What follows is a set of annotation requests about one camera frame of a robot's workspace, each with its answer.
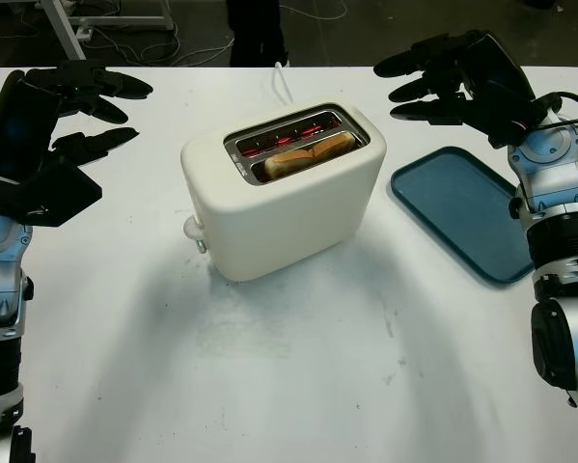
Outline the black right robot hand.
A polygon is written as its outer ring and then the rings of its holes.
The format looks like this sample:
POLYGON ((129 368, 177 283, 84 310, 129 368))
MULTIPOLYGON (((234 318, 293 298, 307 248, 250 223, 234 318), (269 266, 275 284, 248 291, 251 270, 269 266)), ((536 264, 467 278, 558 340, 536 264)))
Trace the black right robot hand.
POLYGON ((419 72, 421 77, 389 94, 390 115, 431 125, 467 124, 493 148, 519 146, 546 115, 529 81, 487 31, 439 35, 411 45, 373 67, 378 77, 419 72))

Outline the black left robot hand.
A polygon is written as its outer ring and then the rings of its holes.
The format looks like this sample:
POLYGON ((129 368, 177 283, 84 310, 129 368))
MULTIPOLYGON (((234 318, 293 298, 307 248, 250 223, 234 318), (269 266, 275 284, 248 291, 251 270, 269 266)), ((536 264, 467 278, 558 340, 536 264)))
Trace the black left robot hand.
POLYGON ((60 118, 79 112, 123 124, 127 115, 107 97, 144 99, 148 83, 93 60, 11 72, 0 92, 0 178, 21 182, 35 173, 60 118))

